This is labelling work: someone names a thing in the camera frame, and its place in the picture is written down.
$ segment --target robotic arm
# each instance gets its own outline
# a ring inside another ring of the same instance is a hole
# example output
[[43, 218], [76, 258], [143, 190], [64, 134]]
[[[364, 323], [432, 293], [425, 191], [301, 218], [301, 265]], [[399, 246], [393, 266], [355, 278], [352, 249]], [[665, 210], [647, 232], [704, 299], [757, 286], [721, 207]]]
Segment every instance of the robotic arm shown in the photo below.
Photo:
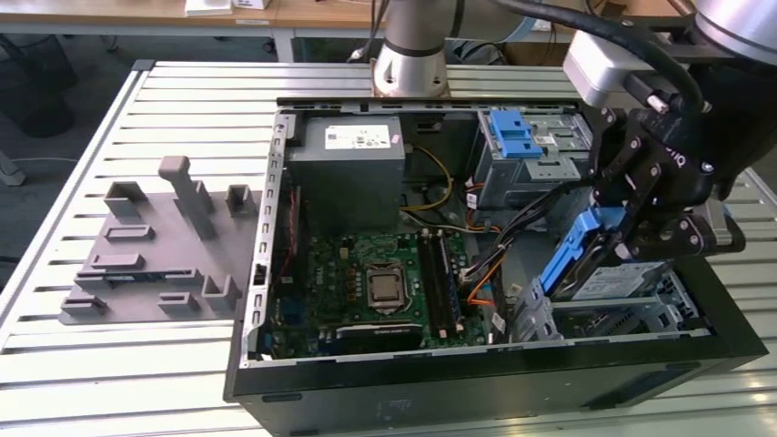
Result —
[[521, 15], [583, 31], [564, 67], [595, 133], [591, 207], [540, 277], [545, 293], [575, 299], [603, 266], [744, 250], [721, 201], [777, 143], [777, 4], [699, 0], [696, 15], [640, 25], [521, 0], [393, 0], [379, 94], [444, 96], [444, 38], [495, 39]]

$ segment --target label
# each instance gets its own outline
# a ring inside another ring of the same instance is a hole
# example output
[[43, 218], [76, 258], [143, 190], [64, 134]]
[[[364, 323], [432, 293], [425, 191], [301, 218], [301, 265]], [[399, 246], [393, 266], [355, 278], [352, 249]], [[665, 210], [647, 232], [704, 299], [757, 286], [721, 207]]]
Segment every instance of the label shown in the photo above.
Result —
[[501, 316], [495, 312], [495, 316], [491, 318], [491, 324], [495, 325], [495, 328], [499, 329], [499, 332], [501, 332], [503, 334], [505, 333], [505, 320], [501, 318]]
[[467, 193], [467, 208], [477, 209], [477, 194]]
[[135, 281], [134, 276], [106, 276], [107, 280]]
[[267, 20], [235, 20], [236, 25], [269, 25]]
[[627, 298], [643, 285], [644, 275], [663, 262], [636, 262], [619, 267], [600, 267], [572, 300]]
[[327, 149], [391, 148], [389, 127], [385, 125], [329, 126], [325, 136]]
[[535, 137], [535, 142], [537, 143], [537, 145], [540, 145], [540, 144], [555, 145], [556, 144], [556, 138], [553, 138], [551, 135], [548, 135], [547, 137], [536, 136]]

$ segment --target aluminum extrusion table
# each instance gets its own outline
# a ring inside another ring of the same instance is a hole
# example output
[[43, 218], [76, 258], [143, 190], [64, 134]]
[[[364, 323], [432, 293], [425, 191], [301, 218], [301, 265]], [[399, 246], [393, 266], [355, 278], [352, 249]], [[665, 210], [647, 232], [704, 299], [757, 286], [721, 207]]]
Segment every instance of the aluminum extrusion table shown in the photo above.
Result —
[[[560, 69], [456, 66], [455, 97], [575, 97]], [[63, 326], [60, 304], [88, 255], [115, 180], [171, 191], [158, 160], [187, 154], [210, 190], [263, 187], [276, 97], [369, 96], [365, 66], [159, 62], [132, 71], [87, 152], [0, 294], [0, 436], [267, 435], [224, 403], [232, 322]], [[729, 209], [744, 253], [713, 259], [717, 275], [777, 352], [777, 216], [756, 174]], [[777, 353], [691, 381], [625, 410], [403, 430], [413, 435], [775, 435]]]

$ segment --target wooden desk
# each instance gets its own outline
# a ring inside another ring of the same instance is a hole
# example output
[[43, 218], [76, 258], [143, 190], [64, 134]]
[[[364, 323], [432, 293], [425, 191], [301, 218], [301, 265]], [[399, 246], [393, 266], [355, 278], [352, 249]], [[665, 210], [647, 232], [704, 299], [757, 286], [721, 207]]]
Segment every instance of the wooden desk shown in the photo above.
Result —
[[265, 10], [235, 9], [232, 15], [184, 15], [186, 0], [3, 0], [0, 22], [70, 25], [240, 25], [239, 20], [272, 22], [280, 0]]
[[[0, 0], [0, 32], [66, 35], [268, 36], [280, 62], [293, 62], [297, 37], [365, 38], [369, 0], [272, 0], [265, 10], [236, 8], [232, 15], [184, 16], [186, 0]], [[637, 3], [656, 0], [635, 0]], [[553, 0], [575, 5], [579, 0]], [[533, 31], [523, 42], [547, 42]], [[560, 32], [557, 42], [569, 42]]]

